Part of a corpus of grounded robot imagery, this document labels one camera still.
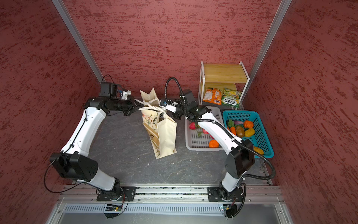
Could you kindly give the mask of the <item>cream floral tote bag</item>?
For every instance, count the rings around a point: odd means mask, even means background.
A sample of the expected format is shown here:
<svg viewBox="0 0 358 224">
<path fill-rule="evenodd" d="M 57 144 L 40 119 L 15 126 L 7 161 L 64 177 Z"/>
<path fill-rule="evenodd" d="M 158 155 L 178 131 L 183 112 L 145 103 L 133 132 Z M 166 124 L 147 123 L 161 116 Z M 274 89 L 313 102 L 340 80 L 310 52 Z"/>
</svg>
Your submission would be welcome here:
<svg viewBox="0 0 358 224">
<path fill-rule="evenodd" d="M 164 158 L 177 153 L 176 131 L 177 122 L 169 115 L 166 109 L 160 106 L 160 100 L 152 88 L 150 93 L 140 91 L 141 100 L 136 100 L 143 107 L 142 120 L 145 130 L 150 138 L 156 159 Z"/>
</svg>

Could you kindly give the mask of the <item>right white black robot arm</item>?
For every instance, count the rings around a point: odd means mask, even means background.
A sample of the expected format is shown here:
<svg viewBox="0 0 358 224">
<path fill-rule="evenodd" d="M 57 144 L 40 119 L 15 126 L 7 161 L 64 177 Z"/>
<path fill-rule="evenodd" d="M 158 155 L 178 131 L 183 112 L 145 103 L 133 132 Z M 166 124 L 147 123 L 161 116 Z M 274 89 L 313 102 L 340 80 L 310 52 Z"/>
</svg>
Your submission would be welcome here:
<svg viewBox="0 0 358 224">
<path fill-rule="evenodd" d="M 244 175 L 255 163 L 253 144 L 231 133 L 206 106 L 199 105 L 188 110 L 185 104 L 167 105 L 166 109 L 175 116 L 185 115 L 187 120 L 195 122 L 206 130 L 223 148 L 227 154 L 226 174 L 218 191 L 223 200 L 232 200 Z"/>
</svg>

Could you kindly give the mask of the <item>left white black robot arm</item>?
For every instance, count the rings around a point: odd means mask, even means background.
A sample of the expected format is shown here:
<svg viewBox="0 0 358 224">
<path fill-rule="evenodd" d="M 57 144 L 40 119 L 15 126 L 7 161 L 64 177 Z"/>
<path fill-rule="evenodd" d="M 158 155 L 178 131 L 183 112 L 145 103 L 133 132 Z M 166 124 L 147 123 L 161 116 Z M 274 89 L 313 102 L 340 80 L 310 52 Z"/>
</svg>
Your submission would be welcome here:
<svg viewBox="0 0 358 224">
<path fill-rule="evenodd" d="M 59 176 L 80 183 L 87 183 L 111 201 L 124 198 L 120 182 L 99 169 L 98 162 L 88 157 L 95 136 L 105 117 L 111 111 L 129 116 L 136 108 L 132 96 L 126 99 L 111 97 L 90 98 L 84 104 L 84 112 L 70 140 L 60 153 L 50 156 L 50 165 Z"/>
</svg>

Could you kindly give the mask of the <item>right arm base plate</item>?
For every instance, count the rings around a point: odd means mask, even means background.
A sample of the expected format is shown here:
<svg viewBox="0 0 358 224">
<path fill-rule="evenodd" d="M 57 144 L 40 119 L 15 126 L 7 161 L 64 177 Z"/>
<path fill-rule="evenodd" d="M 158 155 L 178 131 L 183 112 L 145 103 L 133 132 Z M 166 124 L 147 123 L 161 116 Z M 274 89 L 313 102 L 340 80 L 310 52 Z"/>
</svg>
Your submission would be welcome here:
<svg viewBox="0 0 358 224">
<path fill-rule="evenodd" d="M 224 187 L 208 187 L 207 191 L 210 202 L 242 202 L 244 196 L 242 188 L 228 192 Z"/>
</svg>

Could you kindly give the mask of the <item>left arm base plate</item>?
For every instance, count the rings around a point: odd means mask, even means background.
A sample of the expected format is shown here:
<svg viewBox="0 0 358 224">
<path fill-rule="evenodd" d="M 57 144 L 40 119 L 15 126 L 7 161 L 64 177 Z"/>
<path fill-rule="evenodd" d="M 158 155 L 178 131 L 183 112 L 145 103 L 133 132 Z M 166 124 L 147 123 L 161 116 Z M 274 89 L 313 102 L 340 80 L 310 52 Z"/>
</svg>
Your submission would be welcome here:
<svg viewBox="0 0 358 224">
<path fill-rule="evenodd" d="M 97 201 L 99 202 L 123 202 L 134 200 L 136 194 L 136 187 L 134 186 L 122 186 L 118 189 L 111 191 L 98 190 Z"/>
</svg>

